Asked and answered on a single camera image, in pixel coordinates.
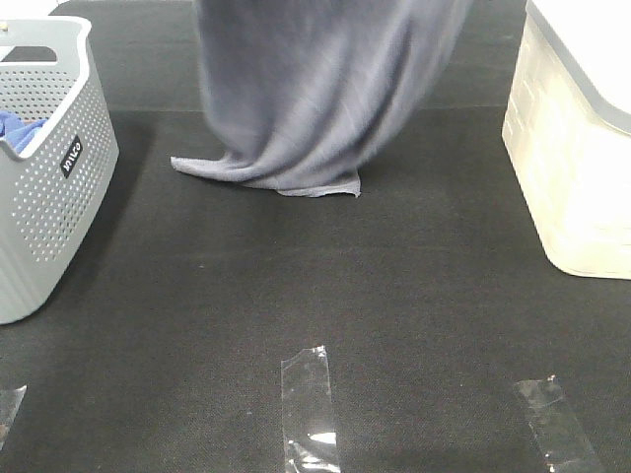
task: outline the laundry basket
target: laundry basket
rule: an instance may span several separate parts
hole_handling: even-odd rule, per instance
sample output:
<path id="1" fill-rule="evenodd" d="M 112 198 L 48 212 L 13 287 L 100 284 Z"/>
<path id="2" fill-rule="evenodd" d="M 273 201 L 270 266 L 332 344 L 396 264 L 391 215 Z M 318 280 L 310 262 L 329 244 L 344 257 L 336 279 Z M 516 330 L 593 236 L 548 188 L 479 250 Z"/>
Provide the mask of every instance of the laundry basket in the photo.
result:
<path id="1" fill-rule="evenodd" d="M 550 261 L 631 279 L 631 2 L 528 0 L 503 136 Z"/>
<path id="2" fill-rule="evenodd" d="M 0 21 L 0 46 L 45 46 L 46 62 L 0 62 L 0 109 L 46 119 L 17 154 L 0 139 L 0 324 L 38 309 L 105 195 L 118 157 L 89 21 Z"/>

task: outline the clear tape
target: clear tape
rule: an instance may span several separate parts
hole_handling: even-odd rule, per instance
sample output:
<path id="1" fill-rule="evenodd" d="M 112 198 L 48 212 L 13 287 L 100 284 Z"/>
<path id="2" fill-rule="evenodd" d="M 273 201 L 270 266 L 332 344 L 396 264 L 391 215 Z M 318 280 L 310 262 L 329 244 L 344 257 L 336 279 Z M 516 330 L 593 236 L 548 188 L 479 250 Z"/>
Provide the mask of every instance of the clear tape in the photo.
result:
<path id="1" fill-rule="evenodd" d="M 285 473 L 340 473 L 324 347 L 281 363 Z"/>
<path id="2" fill-rule="evenodd" d="M 13 426 L 13 421 L 18 414 L 18 409 L 20 409 L 26 392 L 26 386 L 12 391 L 0 390 L 0 451 L 9 435 L 11 426 Z"/>
<path id="3" fill-rule="evenodd" d="M 556 376 L 515 384 L 550 473 L 604 473 Z"/>

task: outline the gray laundry basket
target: gray laundry basket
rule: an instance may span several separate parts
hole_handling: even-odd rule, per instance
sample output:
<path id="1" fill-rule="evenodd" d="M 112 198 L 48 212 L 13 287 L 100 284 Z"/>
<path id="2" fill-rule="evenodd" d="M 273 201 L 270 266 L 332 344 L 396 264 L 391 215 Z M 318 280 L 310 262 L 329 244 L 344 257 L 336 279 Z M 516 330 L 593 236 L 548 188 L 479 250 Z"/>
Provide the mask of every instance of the gray laundry basket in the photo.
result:
<path id="1" fill-rule="evenodd" d="M 0 109 L 46 118 L 17 154 L 0 139 L 0 324 L 48 298 L 90 227 L 118 157 L 89 21 L 0 22 L 0 46 L 46 46 L 54 62 L 0 62 Z"/>

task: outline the basket logo text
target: basket logo text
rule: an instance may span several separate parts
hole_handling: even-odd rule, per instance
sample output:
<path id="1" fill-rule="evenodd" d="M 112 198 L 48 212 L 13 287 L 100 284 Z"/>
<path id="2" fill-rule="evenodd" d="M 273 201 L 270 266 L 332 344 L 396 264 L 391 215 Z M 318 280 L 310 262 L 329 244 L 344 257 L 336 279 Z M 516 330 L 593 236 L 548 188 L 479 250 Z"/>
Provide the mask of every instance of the basket logo text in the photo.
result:
<path id="1" fill-rule="evenodd" d="M 70 176 L 72 169 L 74 169 L 75 165 L 77 164 L 82 151 L 83 145 L 81 144 L 81 140 L 79 139 L 79 136 L 75 136 L 75 139 L 72 140 L 72 144 L 70 145 L 66 156 L 64 156 L 61 164 L 59 165 L 66 179 Z"/>

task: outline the black table surface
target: black table surface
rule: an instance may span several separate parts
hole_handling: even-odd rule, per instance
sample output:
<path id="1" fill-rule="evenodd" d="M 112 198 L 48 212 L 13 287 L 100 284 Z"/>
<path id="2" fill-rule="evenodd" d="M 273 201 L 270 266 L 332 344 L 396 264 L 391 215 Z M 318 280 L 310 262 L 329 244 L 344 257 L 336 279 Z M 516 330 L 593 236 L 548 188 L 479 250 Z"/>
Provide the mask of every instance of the black table surface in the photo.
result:
<path id="1" fill-rule="evenodd" d="M 545 258 L 499 107 L 419 111 L 359 199 L 176 173 L 197 112 L 115 112 L 103 206 L 49 302 L 0 328 L 29 386 L 6 473 L 279 472 L 280 361 L 324 344 L 348 473 L 541 471 L 511 389 L 559 376 L 631 471 L 631 283 Z"/>

